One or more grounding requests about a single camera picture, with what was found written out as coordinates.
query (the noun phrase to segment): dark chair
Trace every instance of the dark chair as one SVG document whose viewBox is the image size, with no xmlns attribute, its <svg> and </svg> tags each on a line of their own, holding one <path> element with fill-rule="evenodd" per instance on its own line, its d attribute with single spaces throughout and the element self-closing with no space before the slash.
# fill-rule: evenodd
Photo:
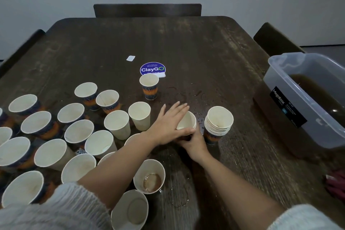
<svg viewBox="0 0 345 230">
<path fill-rule="evenodd" d="M 253 39 L 269 56 L 292 52 L 305 53 L 303 49 L 268 22 L 262 25 Z"/>
<path fill-rule="evenodd" d="M 96 17 L 201 16 L 201 4 L 94 4 Z"/>
<path fill-rule="evenodd" d="M 44 35 L 45 32 L 42 29 L 37 30 L 24 44 L 17 49 L 15 53 L 13 53 L 13 55 L 4 60 L 4 62 L 0 65 L 0 78 L 2 78 L 7 71 L 9 71 L 11 67 L 13 67 L 14 64 L 18 62 L 19 59 L 22 58 L 22 56 L 25 55 L 25 53 L 28 52 L 28 50 L 32 48 L 32 46 L 35 45 L 36 42 Z"/>
</svg>

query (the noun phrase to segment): black label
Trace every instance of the black label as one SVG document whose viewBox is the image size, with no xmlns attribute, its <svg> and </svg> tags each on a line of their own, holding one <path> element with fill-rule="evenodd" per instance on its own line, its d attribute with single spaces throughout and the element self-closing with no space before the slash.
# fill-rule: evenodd
<svg viewBox="0 0 345 230">
<path fill-rule="evenodd" d="M 270 96 L 295 127 L 299 128 L 307 122 L 307 119 L 302 116 L 302 114 L 290 103 L 290 101 L 287 100 L 284 94 L 277 87 L 272 90 Z"/>
</svg>

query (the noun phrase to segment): hand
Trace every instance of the hand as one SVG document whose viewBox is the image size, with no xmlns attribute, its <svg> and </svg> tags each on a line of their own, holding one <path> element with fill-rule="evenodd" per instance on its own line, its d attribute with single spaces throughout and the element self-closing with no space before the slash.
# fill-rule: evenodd
<svg viewBox="0 0 345 230">
<path fill-rule="evenodd" d="M 179 101 L 176 102 L 165 114 L 166 105 L 164 104 L 159 112 L 157 120 L 146 131 L 146 134 L 150 136 L 156 144 L 166 144 L 180 136 L 190 135 L 195 132 L 194 128 L 176 130 L 177 125 L 189 109 L 187 103 L 180 106 L 179 104 Z"/>
<path fill-rule="evenodd" d="M 196 125 L 196 131 L 190 141 L 181 140 L 177 143 L 187 151 L 190 158 L 200 165 L 202 165 L 205 158 L 210 156 L 204 137 L 200 132 L 199 124 Z"/>
</svg>

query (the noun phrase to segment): plastic storage box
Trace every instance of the plastic storage box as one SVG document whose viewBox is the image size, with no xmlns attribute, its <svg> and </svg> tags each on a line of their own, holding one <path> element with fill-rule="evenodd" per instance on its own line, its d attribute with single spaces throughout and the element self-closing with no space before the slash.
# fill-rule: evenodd
<svg viewBox="0 0 345 230">
<path fill-rule="evenodd" d="M 268 63 L 254 100 L 292 152 L 312 151 L 312 144 L 323 149 L 344 146 L 345 128 L 289 75 L 307 76 L 345 106 L 345 68 L 315 53 L 285 53 L 270 57 Z"/>
</svg>

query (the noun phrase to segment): white wall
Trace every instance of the white wall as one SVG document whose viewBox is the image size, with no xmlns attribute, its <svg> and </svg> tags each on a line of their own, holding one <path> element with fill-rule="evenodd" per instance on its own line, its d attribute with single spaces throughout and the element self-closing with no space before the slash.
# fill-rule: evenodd
<svg viewBox="0 0 345 230">
<path fill-rule="evenodd" d="M 345 43 L 344 0 L 0 0 L 0 58 L 38 28 L 94 17 L 95 3 L 201 3 L 203 16 L 232 17 L 251 36 L 268 21 L 299 45 Z"/>
</svg>

